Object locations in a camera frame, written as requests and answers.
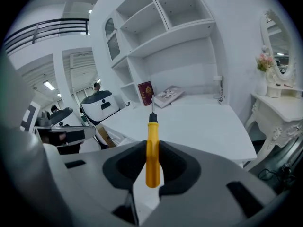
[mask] screwdriver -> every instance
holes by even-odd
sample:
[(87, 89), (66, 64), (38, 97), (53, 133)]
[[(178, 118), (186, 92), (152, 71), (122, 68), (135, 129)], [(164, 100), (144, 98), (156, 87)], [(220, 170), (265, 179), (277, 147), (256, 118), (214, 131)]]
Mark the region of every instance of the screwdriver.
[(159, 136), (157, 115), (155, 114), (155, 96), (152, 95), (152, 112), (148, 122), (146, 143), (146, 185), (155, 188), (160, 184)]

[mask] fluorescent light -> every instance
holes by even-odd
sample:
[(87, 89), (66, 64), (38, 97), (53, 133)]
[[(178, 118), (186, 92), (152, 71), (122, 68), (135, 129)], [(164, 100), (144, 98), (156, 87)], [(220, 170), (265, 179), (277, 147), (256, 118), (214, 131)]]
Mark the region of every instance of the fluorescent light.
[(48, 81), (45, 81), (43, 84), (46, 85), (51, 90), (55, 89)]

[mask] book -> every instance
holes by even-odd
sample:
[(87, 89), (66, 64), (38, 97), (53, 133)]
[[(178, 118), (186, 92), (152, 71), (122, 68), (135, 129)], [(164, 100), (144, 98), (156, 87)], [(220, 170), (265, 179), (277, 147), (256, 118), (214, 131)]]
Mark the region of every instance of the book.
[(182, 90), (182, 88), (177, 86), (170, 86), (155, 96), (155, 104), (160, 108), (164, 108), (172, 101), (176, 100), (182, 93), (184, 93), (184, 90)]
[(141, 94), (143, 104), (145, 106), (150, 105), (152, 103), (152, 95), (154, 94), (152, 89), (152, 83), (150, 81), (147, 81), (138, 84), (138, 88)]

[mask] railing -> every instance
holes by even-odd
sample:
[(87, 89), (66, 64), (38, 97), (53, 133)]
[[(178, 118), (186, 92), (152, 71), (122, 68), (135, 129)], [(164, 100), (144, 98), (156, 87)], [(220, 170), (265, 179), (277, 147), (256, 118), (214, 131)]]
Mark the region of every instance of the railing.
[(89, 34), (89, 20), (86, 18), (52, 19), (26, 26), (4, 39), (7, 54), (20, 47), (26, 47), (44, 39), (68, 35), (68, 33)]

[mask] white book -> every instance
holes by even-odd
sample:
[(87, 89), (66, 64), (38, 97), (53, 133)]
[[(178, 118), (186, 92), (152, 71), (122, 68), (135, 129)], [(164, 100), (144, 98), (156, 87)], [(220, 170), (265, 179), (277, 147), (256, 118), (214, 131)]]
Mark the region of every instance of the white book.
[(182, 88), (177, 86), (170, 86), (155, 96), (155, 104), (160, 108), (164, 108), (172, 101), (176, 100), (182, 93), (184, 93), (184, 90)]

